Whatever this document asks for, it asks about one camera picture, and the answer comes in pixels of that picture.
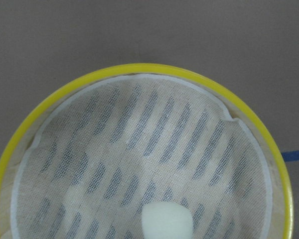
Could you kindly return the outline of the white steamed bun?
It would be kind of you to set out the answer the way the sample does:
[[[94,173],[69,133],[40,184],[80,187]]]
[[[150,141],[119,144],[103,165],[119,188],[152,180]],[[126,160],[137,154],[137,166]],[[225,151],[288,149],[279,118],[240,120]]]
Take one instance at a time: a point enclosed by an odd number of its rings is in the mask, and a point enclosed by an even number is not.
[[[191,211],[175,202],[153,202],[142,209],[142,231],[145,239],[191,239]]]

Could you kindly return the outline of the white mesh steamer liner cloth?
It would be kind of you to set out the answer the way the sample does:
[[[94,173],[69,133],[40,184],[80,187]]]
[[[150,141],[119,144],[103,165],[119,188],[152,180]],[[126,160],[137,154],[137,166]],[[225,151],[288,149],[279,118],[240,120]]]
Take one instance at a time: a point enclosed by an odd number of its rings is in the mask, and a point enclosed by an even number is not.
[[[154,74],[96,82],[42,123],[15,177],[15,239],[140,239],[143,207],[173,201],[196,239],[264,239],[266,159],[217,97]]]

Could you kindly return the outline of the yellow round steamer basket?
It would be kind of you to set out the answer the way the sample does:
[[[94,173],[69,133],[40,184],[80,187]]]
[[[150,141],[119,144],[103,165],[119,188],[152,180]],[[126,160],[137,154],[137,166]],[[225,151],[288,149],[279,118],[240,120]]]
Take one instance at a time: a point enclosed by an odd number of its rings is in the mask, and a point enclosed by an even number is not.
[[[25,118],[11,137],[0,158],[0,239],[12,237],[9,210],[15,177],[14,170],[20,163],[20,160],[17,159],[18,151],[23,151],[30,143],[34,135],[33,132],[39,128],[48,112],[52,111],[66,97],[91,83],[119,75],[141,73],[175,76],[202,85],[222,100],[232,115],[240,117],[248,125],[268,158],[271,179],[274,183],[274,207],[268,238],[291,239],[295,220],[290,177],[283,157],[263,122],[239,97],[215,81],[189,70],[154,63],[117,65],[86,74],[52,93]]]

